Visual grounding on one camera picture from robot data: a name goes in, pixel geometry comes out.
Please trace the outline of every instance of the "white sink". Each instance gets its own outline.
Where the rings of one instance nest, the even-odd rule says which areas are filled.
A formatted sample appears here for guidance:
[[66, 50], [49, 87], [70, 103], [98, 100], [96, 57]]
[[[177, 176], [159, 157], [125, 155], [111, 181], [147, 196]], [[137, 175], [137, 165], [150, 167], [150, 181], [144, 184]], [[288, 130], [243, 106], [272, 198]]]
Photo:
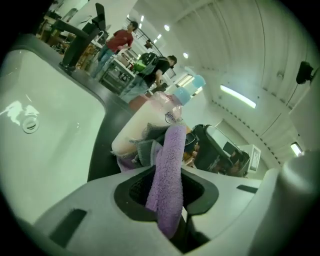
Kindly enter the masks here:
[[1, 189], [33, 224], [87, 182], [105, 108], [28, 50], [7, 54], [0, 84]]

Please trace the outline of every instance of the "plastic bottle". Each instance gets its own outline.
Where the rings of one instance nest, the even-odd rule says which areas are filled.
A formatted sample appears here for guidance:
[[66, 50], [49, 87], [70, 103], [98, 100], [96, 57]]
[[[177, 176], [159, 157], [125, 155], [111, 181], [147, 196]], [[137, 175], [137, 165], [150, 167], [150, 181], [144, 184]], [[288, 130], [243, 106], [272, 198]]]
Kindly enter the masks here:
[[169, 126], [181, 120], [182, 104], [175, 95], [155, 92], [131, 117], [112, 142], [112, 151], [123, 155], [136, 150], [134, 140], [144, 138], [148, 123], [154, 126]]

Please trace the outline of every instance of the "black shirt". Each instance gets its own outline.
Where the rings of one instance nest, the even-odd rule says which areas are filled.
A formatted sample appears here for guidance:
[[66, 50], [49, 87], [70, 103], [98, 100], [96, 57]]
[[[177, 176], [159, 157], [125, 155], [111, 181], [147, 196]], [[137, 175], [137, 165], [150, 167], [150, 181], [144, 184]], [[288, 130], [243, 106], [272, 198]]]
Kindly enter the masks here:
[[161, 70], [162, 74], [164, 74], [169, 68], [170, 64], [167, 58], [159, 58], [158, 63], [155, 65], [151, 74], [144, 75], [139, 73], [138, 76], [142, 77], [146, 85], [150, 88], [156, 81], [156, 72]]

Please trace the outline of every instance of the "white container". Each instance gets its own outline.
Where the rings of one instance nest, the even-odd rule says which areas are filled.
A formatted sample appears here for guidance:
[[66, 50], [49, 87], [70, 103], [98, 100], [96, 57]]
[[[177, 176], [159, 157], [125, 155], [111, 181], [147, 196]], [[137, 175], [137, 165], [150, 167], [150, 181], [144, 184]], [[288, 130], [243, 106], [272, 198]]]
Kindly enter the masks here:
[[0, 83], [0, 186], [14, 214], [33, 224], [87, 183], [106, 110], [29, 50], [6, 55]]
[[174, 96], [157, 91], [131, 117], [112, 142], [112, 151], [118, 155], [132, 153], [136, 150], [134, 140], [144, 138], [148, 123], [154, 126], [169, 126], [180, 121], [181, 104]]

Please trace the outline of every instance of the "black machine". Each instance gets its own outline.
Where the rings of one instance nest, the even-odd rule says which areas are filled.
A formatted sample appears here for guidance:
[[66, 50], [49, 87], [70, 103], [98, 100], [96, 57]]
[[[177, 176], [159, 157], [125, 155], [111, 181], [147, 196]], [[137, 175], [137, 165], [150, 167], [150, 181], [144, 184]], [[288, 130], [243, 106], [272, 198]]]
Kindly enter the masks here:
[[191, 132], [196, 137], [199, 146], [194, 160], [196, 168], [228, 176], [245, 177], [248, 173], [249, 155], [228, 142], [222, 149], [209, 135], [207, 131], [209, 127], [212, 126], [199, 124]]

